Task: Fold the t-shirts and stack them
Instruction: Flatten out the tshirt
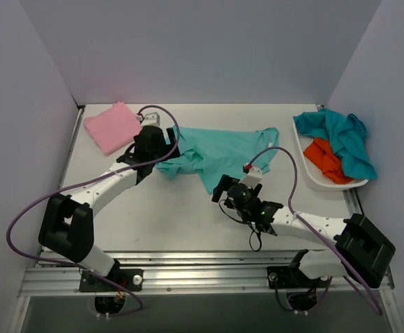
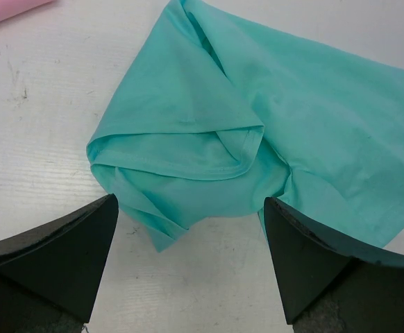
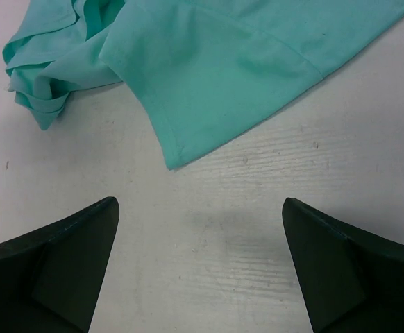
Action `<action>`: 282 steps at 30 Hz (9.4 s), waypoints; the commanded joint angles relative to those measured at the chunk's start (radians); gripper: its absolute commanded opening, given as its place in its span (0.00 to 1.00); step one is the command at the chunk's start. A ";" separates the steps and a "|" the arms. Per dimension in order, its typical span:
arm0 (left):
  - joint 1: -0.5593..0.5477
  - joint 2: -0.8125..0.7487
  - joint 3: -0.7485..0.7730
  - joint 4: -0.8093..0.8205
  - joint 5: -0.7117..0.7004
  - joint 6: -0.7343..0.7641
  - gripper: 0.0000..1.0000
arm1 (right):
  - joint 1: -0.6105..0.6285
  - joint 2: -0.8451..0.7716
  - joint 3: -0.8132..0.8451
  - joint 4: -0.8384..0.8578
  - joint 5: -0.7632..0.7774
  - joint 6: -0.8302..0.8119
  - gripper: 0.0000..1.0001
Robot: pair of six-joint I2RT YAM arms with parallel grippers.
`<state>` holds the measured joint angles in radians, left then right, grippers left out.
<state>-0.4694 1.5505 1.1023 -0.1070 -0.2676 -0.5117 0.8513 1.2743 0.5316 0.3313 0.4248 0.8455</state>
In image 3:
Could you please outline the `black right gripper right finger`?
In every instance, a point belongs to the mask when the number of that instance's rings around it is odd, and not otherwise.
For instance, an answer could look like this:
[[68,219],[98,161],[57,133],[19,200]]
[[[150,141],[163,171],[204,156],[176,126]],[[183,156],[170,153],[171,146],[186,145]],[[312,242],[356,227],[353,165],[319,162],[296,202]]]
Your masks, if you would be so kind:
[[295,198],[283,227],[314,332],[404,332],[404,245]]

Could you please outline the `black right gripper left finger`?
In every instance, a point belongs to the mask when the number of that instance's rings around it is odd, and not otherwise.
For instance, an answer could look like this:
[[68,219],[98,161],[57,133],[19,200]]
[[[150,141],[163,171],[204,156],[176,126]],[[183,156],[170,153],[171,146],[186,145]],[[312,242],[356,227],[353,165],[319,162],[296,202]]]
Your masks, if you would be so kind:
[[118,222],[107,197],[0,243],[0,332],[88,332]]

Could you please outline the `mint green t-shirt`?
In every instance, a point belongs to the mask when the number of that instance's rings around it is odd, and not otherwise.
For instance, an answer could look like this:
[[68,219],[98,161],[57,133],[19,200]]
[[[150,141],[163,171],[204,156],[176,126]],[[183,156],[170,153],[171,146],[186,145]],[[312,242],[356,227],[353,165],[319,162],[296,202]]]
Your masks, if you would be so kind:
[[43,130],[75,91],[123,82],[168,169],[241,135],[404,17],[404,1],[31,1],[3,48]]

